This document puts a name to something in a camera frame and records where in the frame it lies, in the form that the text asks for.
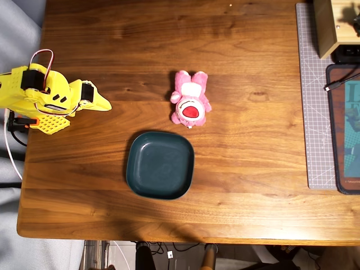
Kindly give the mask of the yellow gripper black servo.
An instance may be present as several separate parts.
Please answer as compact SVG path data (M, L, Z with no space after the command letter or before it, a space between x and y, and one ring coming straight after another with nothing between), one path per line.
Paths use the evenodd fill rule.
M111 103L88 80L71 83L57 71L50 71L43 89L36 91L36 110L42 115L73 115L81 110L109 111Z

